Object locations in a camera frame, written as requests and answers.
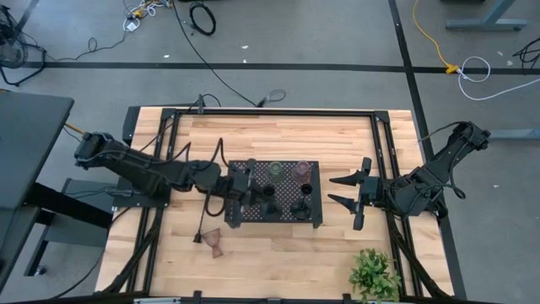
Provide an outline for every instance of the green plant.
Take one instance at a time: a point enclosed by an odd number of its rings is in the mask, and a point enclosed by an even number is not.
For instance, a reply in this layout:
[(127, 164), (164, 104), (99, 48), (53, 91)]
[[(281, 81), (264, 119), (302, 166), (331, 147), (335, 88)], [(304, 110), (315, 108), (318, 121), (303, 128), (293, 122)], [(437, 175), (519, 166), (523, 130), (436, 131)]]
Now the green plant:
[(348, 278), (353, 285), (353, 292), (359, 291), (361, 301), (366, 303), (368, 296), (374, 296), (377, 303), (381, 300), (399, 301), (398, 288), (401, 287), (400, 277), (388, 268), (392, 262), (384, 252), (375, 249), (361, 250), (356, 258), (356, 268)]

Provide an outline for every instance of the gray floor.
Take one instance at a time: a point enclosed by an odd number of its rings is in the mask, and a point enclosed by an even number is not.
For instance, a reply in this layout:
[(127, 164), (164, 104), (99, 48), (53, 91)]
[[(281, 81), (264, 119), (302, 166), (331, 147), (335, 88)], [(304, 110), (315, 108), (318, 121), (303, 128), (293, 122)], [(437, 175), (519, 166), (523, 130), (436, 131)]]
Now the gray floor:
[[(30, 0), (4, 1), (19, 19)], [(537, 38), (540, 6), (534, 0), (516, 2), (508, 17), (528, 18), (519, 33), (474, 33), (445, 30), (449, 18), (479, 16), (493, 1), (482, 5), (420, 0), (418, 20), (435, 37), (446, 58), (461, 64), (481, 56), (494, 67), (519, 68), (511, 53)], [(293, 62), (401, 65), (402, 59), (388, 3), (376, 0), (221, 0), (208, 2), (218, 19), (210, 38), (195, 34), (193, 43), (209, 62)], [(403, 29), (414, 66), (439, 67), (435, 49), (412, 21), (413, 0), (400, 0)], [(188, 4), (180, 4), (187, 16)], [(100, 46), (122, 37), (122, 2), (107, 0), (40, 0), (24, 30), (54, 57), (85, 51), (94, 36)], [(143, 21), (114, 50), (82, 57), (82, 62), (199, 62), (183, 39), (171, 11), (158, 10)], [(18, 77), (28, 69), (10, 71)], [(404, 73), (328, 71), (218, 71), (230, 85), (254, 100), (268, 91), (288, 91), (274, 106), (322, 108), (412, 109)], [(455, 75), (417, 74), (418, 89), (430, 130), (456, 120), (472, 120), (483, 128), (530, 128), (540, 125), (537, 96), (540, 85), (474, 102), (461, 95)], [(490, 95), (534, 77), (493, 76), (485, 84), (466, 84), (470, 95)], [(128, 106), (181, 103), (199, 93), (213, 93), (226, 106), (246, 104), (206, 70), (47, 69), (18, 89), (28, 93), (74, 98), (69, 118), (85, 130), (120, 136)], [(447, 133), (434, 137), (435, 149)], [(59, 189), (67, 177), (114, 182), (105, 170), (82, 171), (73, 166), (76, 142), (65, 134), (58, 139), (39, 177)], [(452, 229), (469, 299), (504, 303), (534, 302), (540, 297), (540, 177), (536, 142), (493, 142), (484, 152), (469, 155), (455, 170), (456, 182), (467, 200), (446, 194)], [(36, 227), (19, 265), (0, 301), (53, 296), (77, 281), (100, 254), (99, 248), (56, 245), (47, 249), (44, 265), (50, 273), (23, 278), (40, 227)], [(73, 291), (93, 290), (97, 273)]]

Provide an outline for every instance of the black metal frame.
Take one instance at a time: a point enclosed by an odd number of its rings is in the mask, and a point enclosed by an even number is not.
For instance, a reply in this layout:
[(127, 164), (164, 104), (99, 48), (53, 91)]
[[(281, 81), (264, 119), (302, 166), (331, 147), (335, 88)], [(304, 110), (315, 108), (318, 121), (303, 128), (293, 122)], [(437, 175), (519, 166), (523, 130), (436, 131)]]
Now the black metal frame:
[[(128, 115), (128, 119), (130, 120), (137, 120), (138, 119), (138, 110), (136, 110), (136, 115)], [(164, 108), (161, 113), (161, 119), (159, 123), (159, 129), (157, 134), (157, 140), (154, 150), (154, 156), (160, 155), (160, 151), (162, 150), (163, 146), (163, 137), (164, 137), (164, 130), (166, 128), (166, 123), (168, 119), (173, 118), (172, 122), (172, 128), (171, 128), (171, 136), (169, 140), (169, 145), (167, 147), (167, 159), (172, 157), (176, 142), (176, 134), (178, 130), (178, 126), (180, 124), (180, 118), (181, 115), (197, 115), (197, 109), (191, 109), (190, 111), (187, 111), (185, 109), (176, 109), (176, 108)], [(392, 128), (390, 126), (390, 117), (388, 115), (387, 111), (339, 111), (339, 110), (329, 110), (329, 111), (318, 111), (318, 110), (282, 110), (282, 109), (226, 109), (226, 108), (211, 108), (211, 109), (205, 109), (203, 115), (265, 115), (265, 116), (314, 116), (314, 117), (363, 117), (363, 118), (369, 118), (370, 119), (370, 125), (371, 125), (371, 131), (373, 133), (373, 140), (375, 144), (375, 154), (377, 159), (377, 164), (379, 166), (379, 172), (382, 178), (386, 178), (386, 167), (385, 167), (385, 158), (383, 155), (382, 147), (381, 147), (381, 135), (379, 131), (379, 123), (382, 124), (384, 133), (386, 135), (386, 144), (388, 146), (389, 156), (390, 156), (390, 162), (391, 162), (391, 168), (392, 168), (392, 175), (393, 177), (399, 176), (399, 167), (397, 164), (397, 155), (395, 146), (393, 143), (393, 137), (392, 137)], [(131, 125), (134, 126), (135, 123), (133, 121), (125, 121), (124, 125)], [(132, 130), (124, 129), (124, 132), (128, 132), (132, 134)], [(159, 224), (163, 217), (164, 209), (158, 208), (156, 210), (156, 216), (154, 220), (158, 220)], [(137, 233), (137, 239), (135, 242), (135, 248), (138, 247), (138, 245), (141, 243), (145, 236), (146, 226), (148, 223), (148, 215), (149, 215), (149, 208), (144, 208), (143, 212), (141, 214), (141, 220), (139, 221), (139, 228)], [(387, 217), (387, 224), (389, 220), (394, 220), (393, 216), (391, 214), (386, 214)], [(402, 220), (402, 228), (403, 228), (403, 236), (405, 239), (405, 242), (407, 243), (408, 247), (411, 249), (412, 252), (414, 252), (413, 247), (413, 236), (410, 229), (410, 224), (408, 220)], [(149, 255), (148, 255), (148, 262), (147, 262), (147, 268), (144, 273), (144, 283), (143, 283), (143, 291), (149, 292), (151, 281), (152, 281), (152, 273), (154, 269), (154, 260), (155, 255), (157, 252), (157, 244), (159, 241), (159, 233), (158, 235), (153, 239), (152, 244), (149, 248)], [(392, 241), (391, 239), (391, 254), (392, 258), (394, 259), (394, 268), (397, 271), (397, 274), (402, 278), (402, 288), (400, 288), (400, 296), (406, 296), (407, 291), (405, 287), (405, 280), (403, 276), (403, 269), (402, 269), (402, 260), (400, 257), (400, 250), (398, 245)], [(131, 276), (127, 283), (127, 292), (134, 291), (135, 286), (135, 280), (137, 276), (137, 268), (133, 270), (131, 273)], [(413, 278), (413, 289), (414, 289), (414, 295), (415, 296), (422, 296), (422, 285), (420, 283), (419, 277), (414, 273), (414, 271), (411, 269), (411, 276)], [(344, 295), (344, 300), (346, 301), (350, 296)], [(236, 299), (235, 301), (238, 302), (244, 301), (247, 299)], [(327, 303), (333, 303), (336, 301), (317, 301), (317, 302), (327, 302)]]

